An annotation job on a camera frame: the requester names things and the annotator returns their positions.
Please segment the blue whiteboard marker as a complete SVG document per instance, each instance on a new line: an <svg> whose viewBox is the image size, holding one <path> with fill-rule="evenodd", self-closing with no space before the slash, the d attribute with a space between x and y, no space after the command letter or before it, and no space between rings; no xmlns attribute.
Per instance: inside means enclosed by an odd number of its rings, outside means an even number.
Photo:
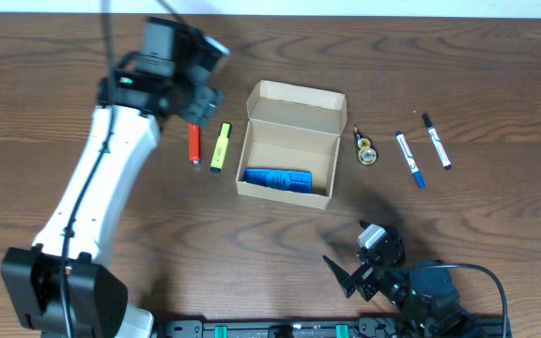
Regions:
<svg viewBox="0 0 541 338"><path fill-rule="evenodd" d="M399 144L401 150L402 150L402 153L407 161L407 164L408 164L408 167L412 173L412 176L415 180L415 183L417 185L417 187L420 189L420 190L423 190L425 188L425 181L423 179L423 176L422 176L422 173L412 155L412 152L410 150L410 147L408 145L408 142L406 140L406 137L404 135L403 132L401 131L397 131L395 133L395 138L396 138L396 141L397 143Z"/></svg>

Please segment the black yellow correction tape dispenser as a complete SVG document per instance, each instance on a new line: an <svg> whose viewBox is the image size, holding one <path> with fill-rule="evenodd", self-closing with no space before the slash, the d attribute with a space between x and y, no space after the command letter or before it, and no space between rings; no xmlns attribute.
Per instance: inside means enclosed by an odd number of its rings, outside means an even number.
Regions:
<svg viewBox="0 0 541 338"><path fill-rule="evenodd" d="M356 125L353 126L353 137L358 162L364 166L373 165L378 160L379 154L372 140Z"/></svg>

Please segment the red stapler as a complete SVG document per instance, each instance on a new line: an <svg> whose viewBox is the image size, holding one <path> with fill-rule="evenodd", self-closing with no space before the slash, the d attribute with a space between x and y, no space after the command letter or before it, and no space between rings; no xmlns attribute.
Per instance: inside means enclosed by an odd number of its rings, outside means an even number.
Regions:
<svg viewBox="0 0 541 338"><path fill-rule="evenodd" d="M189 160L192 165L199 165L201 163L200 156L200 128L190 123L188 126L189 132Z"/></svg>

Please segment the blue whiteboard duster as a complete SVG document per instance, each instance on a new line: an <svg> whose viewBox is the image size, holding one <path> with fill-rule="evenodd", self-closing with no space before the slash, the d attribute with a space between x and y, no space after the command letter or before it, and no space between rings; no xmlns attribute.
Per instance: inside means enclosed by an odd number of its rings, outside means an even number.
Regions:
<svg viewBox="0 0 541 338"><path fill-rule="evenodd" d="M312 192L312 174L306 171L247 168L245 171L245 181L250 184L280 191Z"/></svg>

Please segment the yellow highlighter pen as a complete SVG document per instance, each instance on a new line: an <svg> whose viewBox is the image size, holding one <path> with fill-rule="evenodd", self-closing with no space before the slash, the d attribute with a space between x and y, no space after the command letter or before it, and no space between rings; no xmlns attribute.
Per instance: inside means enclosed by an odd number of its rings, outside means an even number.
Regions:
<svg viewBox="0 0 541 338"><path fill-rule="evenodd" d="M229 139L232 132L232 125L224 122L220 128L219 135L214 147L210 163L212 173L220 173L224 167L224 160L229 145Z"/></svg>

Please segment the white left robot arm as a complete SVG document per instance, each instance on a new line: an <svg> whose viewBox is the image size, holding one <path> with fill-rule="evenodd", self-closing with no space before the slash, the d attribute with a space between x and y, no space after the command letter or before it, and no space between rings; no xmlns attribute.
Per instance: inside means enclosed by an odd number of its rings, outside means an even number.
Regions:
<svg viewBox="0 0 541 338"><path fill-rule="evenodd" d="M206 126L224 100L209 86L229 50L186 23L151 17L140 50L108 57L84 151L54 214L1 276L20 324L45 337L161 337L109 269L116 228L141 168L177 115Z"/></svg>

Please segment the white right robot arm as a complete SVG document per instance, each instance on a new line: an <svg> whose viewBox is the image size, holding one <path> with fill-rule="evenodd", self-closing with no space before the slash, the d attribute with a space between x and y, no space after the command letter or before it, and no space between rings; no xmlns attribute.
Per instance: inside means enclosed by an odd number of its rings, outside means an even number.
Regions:
<svg viewBox="0 0 541 338"><path fill-rule="evenodd" d="M406 267L405 244L398 229L361 221L357 237L361 265L346 272L328 256L323 259L346 298L358 293L369 301L382 294L404 316L410 335L422 337L485 337L486 331L460 305L451 274L432 269L427 261Z"/></svg>

